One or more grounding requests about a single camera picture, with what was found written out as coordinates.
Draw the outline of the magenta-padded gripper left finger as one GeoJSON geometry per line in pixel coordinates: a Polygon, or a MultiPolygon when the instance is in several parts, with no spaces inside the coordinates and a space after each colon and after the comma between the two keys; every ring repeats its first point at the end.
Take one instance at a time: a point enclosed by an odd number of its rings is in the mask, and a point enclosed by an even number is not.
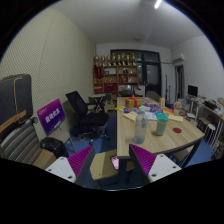
{"type": "Polygon", "coordinates": [[[46,171],[75,183],[76,185],[83,186],[94,156],[95,149],[94,146],[91,145],[68,158],[59,157],[46,168],[46,171]]]}

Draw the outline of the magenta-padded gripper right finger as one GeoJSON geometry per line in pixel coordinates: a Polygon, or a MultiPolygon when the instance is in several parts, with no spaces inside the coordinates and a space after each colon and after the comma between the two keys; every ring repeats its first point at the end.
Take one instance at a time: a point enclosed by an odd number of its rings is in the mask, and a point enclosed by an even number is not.
{"type": "Polygon", "coordinates": [[[155,155],[134,144],[129,145],[129,155],[143,186],[180,170],[165,154],[155,155]]]}

